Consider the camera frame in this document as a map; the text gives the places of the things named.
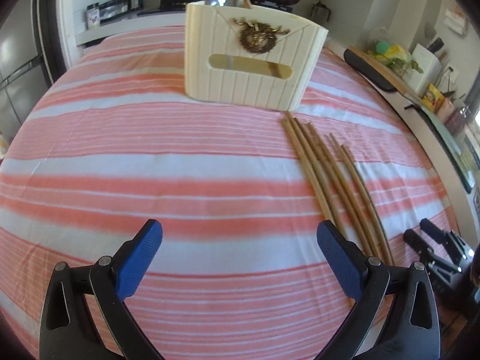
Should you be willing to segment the wooden chopstick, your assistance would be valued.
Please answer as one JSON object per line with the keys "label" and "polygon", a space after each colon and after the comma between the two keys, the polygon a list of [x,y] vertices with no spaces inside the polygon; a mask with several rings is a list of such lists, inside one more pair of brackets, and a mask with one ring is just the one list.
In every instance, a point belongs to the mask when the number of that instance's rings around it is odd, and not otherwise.
{"label": "wooden chopstick", "polygon": [[371,254],[373,251],[366,236],[366,223],[355,213],[352,194],[342,185],[340,172],[334,166],[335,161],[315,128],[301,123],[289,112],[285,113],[281,123],[326,219],[332,221],[343,236],[347,235],[346,225],[352,225],[361,249]]}
{"label": "wooden chopstick", "polygon": [[281,120],[286,135],[289,137],[290,143],[298,156],[301,168],[312,187],[320,212],[323,213],[325,219],[332,221],[343,236],[347,237],[346,230],[343,226],[342,217],[338,213],[335,203],[327,194],[329,185],[324,175],[324,169],[320,165],[313,145],[308,140],[308,135],[303,132],[300,123],[295,117],[286,112]]}
{"label": "wooden chopstick", "polygon": [[325,174],[320,178],[320,184],[326,186],[330,183],[334,187],[360,241],[361,249],[386,263],[392,263],[391,251],[373,203],[367,197],[346,151],[333,136],[329,138],[334,147],[330,150],[311,123],[298,123],[298,126],[307,140],[307,147],[314,154],[314,169]]}
{"label": "wooden chopstick", "polygon": [[395,261],[391,252],[391,248],[388,244],[386,232],[383,228],[374,202],[370,197],[368,190],[366,189],[364,179],[355,165],[351,151],[345,145],[340,145],[340,150],[344,157],[346,167],[353,182],[355,183],[358,193],[360,194],[360,199],[363,202],[368,214],[368,235],[372,239],[372,247],[376,247],[376,249],[382,254],[385,262],[388,265],[393,266]]}
{"label": "wooden chopstick", "polygon": [[345,145],[339,144],[335,136],[330,133],[329,139],[335,151],[340,155],[343,165],[355,186],[355,191],[349,184],[346,184],[346,194],[351,199],[352,206],[357,218],[360,220],[360,235],[366,240],[371,255],[383,258],[385,263],[392,264],[392,256],[383,225],[377,215],[372,199],[368,195],[360,172],[356,169],[352,154]]}
{"label": "wooden chopstick", "polygon": [[339,196],[346,214],[352,223],[352,227],[354,228],[355,233],[360,240],[360,244],[363,247],[364,252],[371,255],[365,238],[360,235],[360,220],[357,218],[356,213],[354,212],[351,199],[347,196],[345,189],[346,185],[348,184],[347,180],[340,170],[340,167],[338,166],[334,156],[311,124],[302,124],[297,118],[295,119],[300,123],[300,127],[302,128],[303,132],[307,134],[309,142],[313,145],[313,150],[315,151],[317,158],[320,160],[320,165],[323,167],[329,183],[334,187],[337,195]]}

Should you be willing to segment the green cutting board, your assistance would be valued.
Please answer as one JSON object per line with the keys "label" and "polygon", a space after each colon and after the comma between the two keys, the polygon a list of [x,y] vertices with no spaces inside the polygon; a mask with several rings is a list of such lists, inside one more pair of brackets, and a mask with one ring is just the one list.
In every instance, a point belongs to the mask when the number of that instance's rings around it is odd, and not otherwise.
{"label": "green cutting board", "polygon": [[405,111],[412,109],[419,114],[422,120],[429,127],[431,133],[435,135],[439,144],[446,151],[448,158],[450,159],[456,174],[458,174],[460,182],[462,183],[465,191],[470,194],[476,185],[473,171],[462,155],[461,147],[459,147],[459,145],[456,143],[454,137],[450,134],[448,129],[435,114],[428,111],[423,106],[411,103],[403,109]]}

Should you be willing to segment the yellow snack box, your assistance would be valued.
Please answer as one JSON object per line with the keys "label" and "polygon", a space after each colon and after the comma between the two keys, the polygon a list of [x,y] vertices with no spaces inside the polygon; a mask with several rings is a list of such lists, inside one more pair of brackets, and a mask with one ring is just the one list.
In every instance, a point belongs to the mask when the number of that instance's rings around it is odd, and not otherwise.
{"label": "yellow snack box", "polygon": [[421,101],[429,111],[435,114],[443,105],[445,96],[434,85],[428,84]]}

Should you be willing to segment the wooden cutting board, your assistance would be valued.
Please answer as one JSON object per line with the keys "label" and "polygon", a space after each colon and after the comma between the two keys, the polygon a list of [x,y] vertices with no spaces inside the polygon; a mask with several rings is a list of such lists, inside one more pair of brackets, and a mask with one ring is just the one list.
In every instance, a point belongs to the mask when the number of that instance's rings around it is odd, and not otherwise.
{"label": "wooden cutting board", "polygon": [[410,102],[421,102],[420,97],[400,77],[365,52],[355,47],[348,47],[343,51],[343,59],[351,68],[354,68],[382,91],[398,92]]}

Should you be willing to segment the white knife block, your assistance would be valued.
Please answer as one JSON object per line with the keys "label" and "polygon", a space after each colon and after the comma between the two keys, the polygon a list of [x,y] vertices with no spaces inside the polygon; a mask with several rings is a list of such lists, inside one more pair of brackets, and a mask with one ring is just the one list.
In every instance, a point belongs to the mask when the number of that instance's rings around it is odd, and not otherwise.
{"label": "white knife block", "polygon": [[442,64],[434,53],[420,43],[416,44],[412,52],[412,61],[416,63],[417,69],[409,67],[403,75],[403,80],[412,91],[422,97],[428,86],[436,82]]}

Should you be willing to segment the yellow green bag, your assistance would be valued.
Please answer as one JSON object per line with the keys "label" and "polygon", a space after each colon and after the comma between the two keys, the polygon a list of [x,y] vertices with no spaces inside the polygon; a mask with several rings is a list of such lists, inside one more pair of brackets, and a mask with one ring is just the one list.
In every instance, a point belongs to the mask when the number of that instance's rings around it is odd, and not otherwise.
{"label": "yellow green bag", "polygon": [[369,34],[367,54],[391,69],[399,77],[410,72],[424,73],[418,62],[406,49],[391,41],[386,28],[375,28]]}

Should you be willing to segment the pink striped tablecloth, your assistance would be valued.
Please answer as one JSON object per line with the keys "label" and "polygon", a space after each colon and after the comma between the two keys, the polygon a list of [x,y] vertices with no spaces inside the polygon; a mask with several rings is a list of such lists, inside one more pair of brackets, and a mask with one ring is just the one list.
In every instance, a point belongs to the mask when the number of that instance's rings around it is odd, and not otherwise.
{"label": "pink striped tablecloth", "polygon": [[1,164],[1,312],[38,354],[56,263],[163,243],[127,305],[167,359],[312,359],[349,311],[276,111],[196,102],[184,29],[107,38],[38,102]]}

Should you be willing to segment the grey refrigerator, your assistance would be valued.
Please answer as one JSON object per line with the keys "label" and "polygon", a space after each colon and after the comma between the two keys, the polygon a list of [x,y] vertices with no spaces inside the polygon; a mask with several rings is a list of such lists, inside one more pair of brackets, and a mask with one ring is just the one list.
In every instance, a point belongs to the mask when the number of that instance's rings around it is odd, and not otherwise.
{"label": "grey refrigerator", "polygon": [[34,0],[19,0],[1,27],[1,135],[11,143],[47,92]]}

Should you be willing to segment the cream utensil holder box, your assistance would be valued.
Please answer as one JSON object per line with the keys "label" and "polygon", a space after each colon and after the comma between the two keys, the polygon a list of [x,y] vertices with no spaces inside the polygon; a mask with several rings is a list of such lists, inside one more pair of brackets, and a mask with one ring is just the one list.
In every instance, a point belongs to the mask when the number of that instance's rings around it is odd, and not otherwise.
{"label": "cream utensil holder box", "polygon": [[295,110],[327,39],[326,28],[282,10],[186,8],[185,92],[199,101]]}

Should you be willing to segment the spice jar rack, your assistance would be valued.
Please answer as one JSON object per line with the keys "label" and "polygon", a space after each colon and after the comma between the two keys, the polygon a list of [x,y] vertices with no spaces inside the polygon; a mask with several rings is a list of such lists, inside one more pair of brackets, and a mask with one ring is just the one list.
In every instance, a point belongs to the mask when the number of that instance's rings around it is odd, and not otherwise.
{"label": "spice jar rack", "polygon": [[86,8],[85,18],[87,29],[99,28],[101,24],[112,21],[142,6],[140,0],[110,0],[99,4],[95,2]]}

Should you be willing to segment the black gas stove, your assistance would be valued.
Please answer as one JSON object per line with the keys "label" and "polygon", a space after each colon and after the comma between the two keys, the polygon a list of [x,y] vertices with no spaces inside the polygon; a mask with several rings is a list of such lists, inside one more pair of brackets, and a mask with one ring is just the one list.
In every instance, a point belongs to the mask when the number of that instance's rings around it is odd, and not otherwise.
{"label": "black gas stove", "polygon": [[[160,0],[160,5],[154,8],[148,8],[137,12],[138,16],[154,15],[161,13],[180,13],[185,12],[186,5],[191,2],[203,1],[207,4],[213,4],[216,0]],[[256,0],[250,0],[252,5],[261,6],[264,8],[272,8],[279,11],[285,11],[288,13],[293,12],[293,7],[287,5],[281,5],[274,2],[261,2]]]}

